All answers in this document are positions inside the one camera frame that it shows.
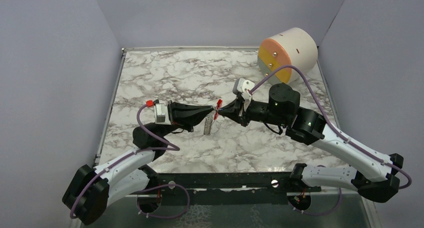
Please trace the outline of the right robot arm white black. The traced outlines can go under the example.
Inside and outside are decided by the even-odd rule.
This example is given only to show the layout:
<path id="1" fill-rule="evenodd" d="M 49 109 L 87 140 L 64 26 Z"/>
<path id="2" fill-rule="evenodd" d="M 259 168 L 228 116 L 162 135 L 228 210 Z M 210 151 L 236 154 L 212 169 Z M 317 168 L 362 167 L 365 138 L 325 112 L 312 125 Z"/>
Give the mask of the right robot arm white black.
<path id="1" fill-rule="evenodd" d="M 276 84 L 269 89 L 268 102 L 245 100 L 238 92 L 236 98 L 218 110 L 246 127 L 251 121 L 285 128 L 286 136 L 305 145 L 322 149 L 349 166 L 330 168 L 296 164 L 288 178 L 294 191 L 307 187 L 330 186 L 356 191 L 362 197 L 379 203 L 387 202 L 400 189 L 397 169 L 403 165 L 399 154 L 385 155 L 370 148 L 367 154 L 358 150 L 354 139 L 338 129 L 332 130 L 324 117 L 314 110 L 300 107 L 300 94 L 287 84 Z"/>

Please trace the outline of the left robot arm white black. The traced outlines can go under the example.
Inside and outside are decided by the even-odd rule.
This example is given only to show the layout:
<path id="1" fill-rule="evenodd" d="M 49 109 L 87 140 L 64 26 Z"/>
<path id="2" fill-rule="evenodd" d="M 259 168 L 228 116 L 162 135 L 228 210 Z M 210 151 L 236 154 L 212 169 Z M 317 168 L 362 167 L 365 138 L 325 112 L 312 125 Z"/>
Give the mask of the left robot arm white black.
<path id="1" fill-rule="evenodd" d="M 168 104 L 148 100 L 137 113 L 138 126 L 133 130 L 134 148 L 115 159 L 90 167 L 81 166 L 66 189 L 62 202 L 71 219 L 89 225 L 115 201 L 135 191 L 151 193 L 161 188 L 157 179 L 140 168 L 161 157 L 166 151 L 180 151 L 165 136 L 177 129 L 192 132 L 214 106 Z"/>

